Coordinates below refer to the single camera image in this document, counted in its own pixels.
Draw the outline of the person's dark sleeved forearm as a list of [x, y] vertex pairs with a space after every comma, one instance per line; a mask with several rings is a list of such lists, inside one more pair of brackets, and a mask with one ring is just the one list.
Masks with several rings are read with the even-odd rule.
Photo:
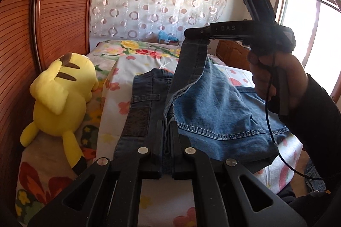
[[290, 185], [278, 196], [308, 226], [340, 226], [340, 111], [328, 93], [312, 77], [299, 104], [280, 121], [303, 144], [326, 192], [295, 197]]

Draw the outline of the person's right hand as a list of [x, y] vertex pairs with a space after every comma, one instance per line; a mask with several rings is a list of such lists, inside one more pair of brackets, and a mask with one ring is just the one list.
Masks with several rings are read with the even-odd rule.
[[279, 70], [282, 70], [286, 73], [288, 108], [294, 109], [299, 105], [307, 90], [309, 79], [302, 64], [294, 55], [278, 51], [258, 57], [251, 51], [247, 60], [250, 63], [256, 93], [261, 99], [270, 100], [277, 94], [277, 90], [280, 89]]

